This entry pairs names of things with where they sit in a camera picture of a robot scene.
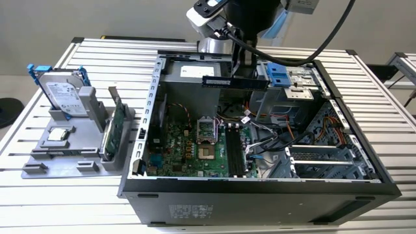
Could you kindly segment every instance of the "cable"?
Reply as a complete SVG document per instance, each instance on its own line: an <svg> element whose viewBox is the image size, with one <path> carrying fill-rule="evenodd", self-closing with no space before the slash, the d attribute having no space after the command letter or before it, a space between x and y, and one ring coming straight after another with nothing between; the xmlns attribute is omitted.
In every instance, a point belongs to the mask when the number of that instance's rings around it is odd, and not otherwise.
<svg viewBox="0 0 416 234"><path fill-rule="evenodd" d="M263 176L265 176L265 173L266 173L274 166L275 166L275 164L274 164L273 166L270 166L270 167L266 169L266 171L262 173L262 178L263 178Z"/></svg>
<svg viewBox="0 0 416 234"><path fill-rule="evenodd" d="M333 119L333 121L334 121L335 123L339 123L339 124L341 124L339 120L338 120L335 117L333 117L333 116L329 116L329 117L330 117L330 119ZM335 129L335 132L337 132L337 134L338 134L338 138L339 138L339 141L341 141L342 145L346 145L346 144L347 144L347 140L346 140L346 137L345 137L342 131L341 131L341 128L337 127L337 128L334 128L334 129Z"/></svg>
<svg viewBox="0 0 416 234"><path fill-rule="evenodd" d="M405 78L405 76L402 76L389 87L389 89Z"/></svg>
<svg viewBox="0 0 416 234"><path fill-rule="evenodd" d="M327 129L327 120L331 121L331 123L334 124L335 122L339 123L339 120L335 118L335 117L331 117L331 116L327 116L325 117L325 120L323 120L323 127L322 127L322 132L315 140L315 142L318 142L323 136L326 135L326 129ZM338 135L338 139L339 139L339 142L342 143L342 145L346 145L347 144L347 140L345 138L345 135L343 133L341 132L341 129L339 128L334 128L334 131Z"/></svg>
<svg viewBox="0 0 416 234"><path fill-rule="evenodd" d="M294 132L293 132L291 126L289 124L289 116L286 116L286 124L287 124L289 132L291 133L293 139L295 139Z"/></svg>
<svg viewBox="0 0 416 234"><path fill-rule="evenodd" d="M317 58L317 56L323 52L323 50L326 49L326 47L329 46L330 42L333 41L335 35L338 34L339 32L339 29L341 27L343 26L345 24L345 21L349 17L349 14L351 12L351 9L353 9L353 6L355 4L357 0L350 0L350 3L349 3L349 6L346 8L346 11L343 13L343 16L341 17L339 19L339 22L330 34L330 36L327 37L325 43L322 44L322 46L318 48L318 50L314 52L314 54L311 54L311 56L302 60L302 61L298 61L298 62L291 62L291 61L287 61L287 60L283 60L283 59L279 59L279 58L275 58L273 56L270 56L269 54L266 54L265 52L262 52L261 50L258 50L257 48L251 47L249 44L246 44L239 38L237 38L235 34L231 32L231 30L229 28L223 28L222 29L222 33L247 51L253 52L255 55L258 55L259 57L262 57L263 59L274 62L274 63L278 63L283 66L293 66L293 67L297 67L297 66L302 66L305 65L306 63L309 62L313 62L313 60Z"/></svg>
<svg viewBox="0 0 416 234"><path fill-rule="evenodd" d="M257 154L259 155L259 154L263 154L265 152L278 152L278 151L282 151L282 150L286 149L287 146L290 146L294 143L298 143L307 135L311 136L311 139L313 139L311 142L314 142L315 134L313 132L305 132L303 134L299 135L299 137L297 139L291 140L285 145L282 145L282 146L279 146L277 148L267 148L263 151L258 152Z"/></svg>
<svg viewBox="0 0 416 234"><path fill-rule="evenodd" d="M410 105L410 103L411 103L411 101L413 101L413 98L410 98L409 100L407 100L407 102L405 103L405 107L409 107L409 105Z"/></svg>
<svg viewBox="0 0 416 234"><path fill-rule="evenodd" d="M191 127L193 127L193 125L191 125L191 115L190 115L189 109L187 109L182 104L179 104L179 103L173 103L171 105L169 105L169 108L170 108L171 106L183 107L183 109L185 109L185 111L186 111L186 113L187 113L187 116L189 116L189 126L190 126L190 128L191 128Z"/></svg>

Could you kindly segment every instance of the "motherboard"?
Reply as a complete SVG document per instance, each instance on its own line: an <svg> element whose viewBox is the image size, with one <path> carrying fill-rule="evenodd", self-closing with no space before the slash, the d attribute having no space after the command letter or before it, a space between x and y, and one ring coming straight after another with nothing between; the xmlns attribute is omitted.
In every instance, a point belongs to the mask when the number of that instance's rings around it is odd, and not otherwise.
<svg viewBox="0 0 416 234"><path fill-rule="evenodd" d="M211 131L202 125L201 130ZM227 128L218 126L215 143L198 141L198 130L189 125L169 123L165 150L162 154L150 155L149 176L178 177L231 177L227 155ZM241 157L246 145L251 143L249 127L241 127ZM247 177L258 177L257 167L246 173Z"/></svg>

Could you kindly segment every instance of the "aluminum workbench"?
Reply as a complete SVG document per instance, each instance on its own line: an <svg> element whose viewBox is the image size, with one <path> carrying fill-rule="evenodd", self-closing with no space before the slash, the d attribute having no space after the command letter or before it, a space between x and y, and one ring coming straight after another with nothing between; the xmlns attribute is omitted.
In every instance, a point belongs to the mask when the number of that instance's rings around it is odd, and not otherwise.
<svg viewBox="0 0 416 234"><path fill-rule="evenodd" d="M85 65L98 98L114 106L109 86L137 109L133 147L146 105L158 50L197 51L195 43L85 39L71 43L57 67ZM261 47L303 59L313 49ZM22 179L22 167L50 121L50 102L38 91L0 142L0 233L416 233L416 122L357 55L326 50L318 57L342 92L403 196L339 227L141 225L129 201L117 196L119 176Z"/></svg>

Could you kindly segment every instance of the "black cable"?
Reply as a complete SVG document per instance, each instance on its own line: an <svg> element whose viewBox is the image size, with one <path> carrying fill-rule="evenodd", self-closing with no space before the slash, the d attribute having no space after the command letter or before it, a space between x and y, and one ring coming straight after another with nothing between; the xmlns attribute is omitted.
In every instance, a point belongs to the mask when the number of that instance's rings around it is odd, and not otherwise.
<svg viewBox="0 0 416 234"><path fill-rule="evenodd" d="M287 146L290 146L294 143L298 143L307 135L311 136L311 139L315 139L315 134L313 132L305 132L303 134L299 135L298 138L295 138L294 140L291 140L289 143L286 143L285 145L277 147L277 148L267 148L263 151L261 151L259 154L263 154L265 152L278 152L286 149Z"/></svg>
<svg viewBox="0 0 416 234"><path fill-rule="evenodd" d="M257 158L257 159L262 159L262 160L265 160L267 163L274 164L274 162L266 160L265 158Z"/></svg>
<svg viewBox="0 0 416 234"><path fill-rule="evenodd" d="M341 17L339 22L338 22L338 24L337 24L337 26L335 26L330 36L327 37L325 43L321 45L321 47L314 52L314 54L311 54L311 56L307 59L302 60L302 61L291 62L291 61L275 58L275 57L270 56L269 54L266 54L265 52L262 52L261 50L258 50L257 48L251 47L249 44L246 44L239 38L237 38L235 34L230 31L229 28L223 28L222 32L238 45L241 45L241 47L245 50L253 52L255 55L258 55L263 59L266 59L266 60L269 60L269 61L271 61L274 63L278 63L278 64L281 64L283 66L293 66L293 67L302 66L306 63L313 62L314 59L317 58L317 56L323 52L323 50L329 46L330 42L333 41L335 35L339 32L341 27L345 24L345 21L346 21L346 19L349 17L349 14L351 12L351 9L353 9L353 6L354 6L355 2L357 2L357 0L350 0L350 3L349 3L346 11L343 13L343 16Z"/></svg>
<svg viewBox="0 0 416 234"><path fill-rule="evenodd" d="M410 98L410 99L406 101L406 103L405 103L405 105L403 105L405 107L409 107L409 105L410 105L413 99L414 99L414 98Z"/></svg>
<svg viewBox="0 0 416 234"><path fill-rule="evenodd" d="M401 78L394 82L394 84L390 85L389 89L390 89L403 78L405 78L405 76L401 77Z"/></svg>

